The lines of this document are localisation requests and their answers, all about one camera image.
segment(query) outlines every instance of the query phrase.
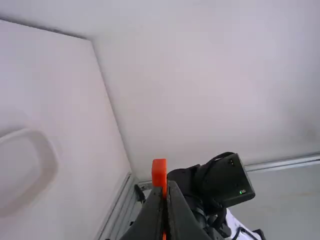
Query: white ceiling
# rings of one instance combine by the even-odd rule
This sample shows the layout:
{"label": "white ceiling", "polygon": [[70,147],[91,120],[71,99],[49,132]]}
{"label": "white ceiling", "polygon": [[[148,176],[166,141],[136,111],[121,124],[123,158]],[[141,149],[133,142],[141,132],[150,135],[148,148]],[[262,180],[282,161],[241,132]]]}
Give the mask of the white ceiling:
{"label": "white ceiling", "polygon": [[94,37],[132,168],[320,150],[317,0],[0,0],[0,15]]}

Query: orange clip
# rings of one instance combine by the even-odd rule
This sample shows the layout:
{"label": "orange clip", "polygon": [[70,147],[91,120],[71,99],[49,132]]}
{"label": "orange clip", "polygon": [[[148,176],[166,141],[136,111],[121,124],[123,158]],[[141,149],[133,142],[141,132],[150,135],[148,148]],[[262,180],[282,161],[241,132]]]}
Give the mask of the orange clip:
{"label": "orange clip", "polygon": [[162,196],[165,199],[167,197],[167,160],[154,159],[151,174],[153,186],[162,187]]}

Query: cable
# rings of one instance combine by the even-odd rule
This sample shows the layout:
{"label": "cable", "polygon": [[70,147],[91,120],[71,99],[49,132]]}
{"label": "cable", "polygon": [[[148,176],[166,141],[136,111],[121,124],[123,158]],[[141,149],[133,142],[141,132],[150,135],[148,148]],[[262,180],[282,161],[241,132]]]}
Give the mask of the cable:
{"label": "cable", "polygon": [[237,238],[239,237],[240,232],[247,234],[253,240],[258,240],[255,236],[253,236],[251,234],[251,232],[249,232],[247,229],[243,228],[242,226],[238,227],[238,229],[236,230],[236,234],[234,235],[234,238],[232,238],[232,240],[237,240]]}

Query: ceiling track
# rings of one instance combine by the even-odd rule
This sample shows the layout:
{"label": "ceiling track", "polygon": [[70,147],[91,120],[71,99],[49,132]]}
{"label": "ceiling track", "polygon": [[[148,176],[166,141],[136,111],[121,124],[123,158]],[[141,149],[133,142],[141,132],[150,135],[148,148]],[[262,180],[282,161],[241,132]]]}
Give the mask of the ceiling track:
{"label": "ceiling track", "polygon": [[[244,166],[244,168],[248,173],[263,173],[263,172],[269,172],[269,171],[305,167],[305,166],[315,165],[315,164],[320,164],[320,154],[296,157],[296,158],[290,158],[290,159],[278,160],[278,161],[255,163],[255,164],[246,165]],[[140,181],[138,185],[143,190],[151,189],[152,181],[151,180]]]}

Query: white wall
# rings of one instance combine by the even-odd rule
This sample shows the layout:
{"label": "white wall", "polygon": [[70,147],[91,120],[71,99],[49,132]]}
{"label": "white wall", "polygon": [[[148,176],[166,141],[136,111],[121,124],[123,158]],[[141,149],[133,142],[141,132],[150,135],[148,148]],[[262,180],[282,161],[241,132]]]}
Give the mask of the white wall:
{"label": "white wall", "polygon": [[92,240],[130,171],[92,44],[4,21],[0,32],[0,132],[37,129],[57,152],[45,190],[0,215],[0,239]]}
{"label": "white wall", "polygon": [[224,151],[252,164],[318,152],[318,1],[140,6],[125,35],[95,38],[128,157],[141,179]]}
{"label": "white wall", "polygon": [[320,165],[250,172],[256,196],[231,213],[270,240],[318,239],[320,234]]}

